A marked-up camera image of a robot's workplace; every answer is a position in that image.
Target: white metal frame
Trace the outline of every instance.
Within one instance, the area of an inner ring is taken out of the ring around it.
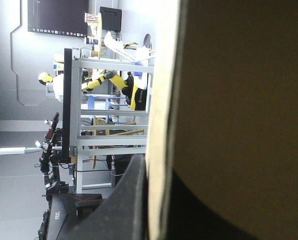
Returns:
[[[118,71],[133,71],[149,74],[147,87],[147,100],[145,111],[131,110],[81,110],[81,84],[82,84],[82,68],[87,69],[106,69]],[[136,116],[145,117],[149,115],[150,98],[151,98],[151,81],[153,76],[153,66],[134,65],[130,62],[118,62],[112,60],[98,60],[80,58],[72,61],[71,69],[71,109],[70,109],[70,148],[75,149],[74,154],[77,156],[77,170],[82,171],[82,162],[85,157],[90,155],[123,155],[123,154],[141,154],[145,153],[147,144],[146,135],[115,135],[115,136],[81,136],[81,130],[135,130],[147,129],[146,125],[102,125],[102,126],[83,126],[81,125],[81,115],[113,115],[113,116]],[[140,147],[123,147],[125,145],[136,145]],[[111,148],[89,149],[83,146],[121,146]],[[76,192],[82,193],[83,189],[111,187],[112,183],[99,183],[92,185],[82,185],[82,172],[77,172],[76,176]]]

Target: white wall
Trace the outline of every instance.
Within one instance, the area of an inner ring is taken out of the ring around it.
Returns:
[[[142,46],[144,36],[150,34],[155,48],[159,5],[158,0],[119,0],[119,9],[122,9],[121,34],[125,44],[137,42]]]

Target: blue object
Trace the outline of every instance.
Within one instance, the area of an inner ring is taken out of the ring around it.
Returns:
[[[138,66],[142,66],[142,63],[140,63],[139,61],[134,63],[134,65],[138,65]],[[136,71],[133,73],[134,76],[142,76],[142,72],[141,71]]]
[[[88,109],[91,109],[91,110],[93,110],[94,109],[94,102],[98,99],[105,99],[105,109],[106,110],[110,110],[111,108],[113,108],[113,107],[120,107],[120,106],[127,106],[126,104],[115,104],[115,103],[111,103],[110,102],[110,99],[125,99],[125,97],[123,97],[123,96],[89,96],[89,98],[88,98]],[[105,117],[105,121],[106,121],[106,123],[107,124],[116,124],[116,122],[113,122],[111,119],[110,119],[110,117],[107,115],[106,117]],[[126,124],[126,122],[117,122],[117,124]]]

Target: brown surface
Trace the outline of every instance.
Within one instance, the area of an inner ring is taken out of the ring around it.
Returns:
[[[191,0],[187,17],[175,171],[238,227],[298,239],[298,0]]]

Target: monitor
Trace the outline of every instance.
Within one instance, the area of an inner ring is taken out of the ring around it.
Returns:
[[[102,29],[109,31],[121,31],[121,18],[122,10],[109,8],[109,7],[100,7],[100,12],[102,16]]]
[[[88,9],[89,0],[28,0],[28,31],[86,37]]]

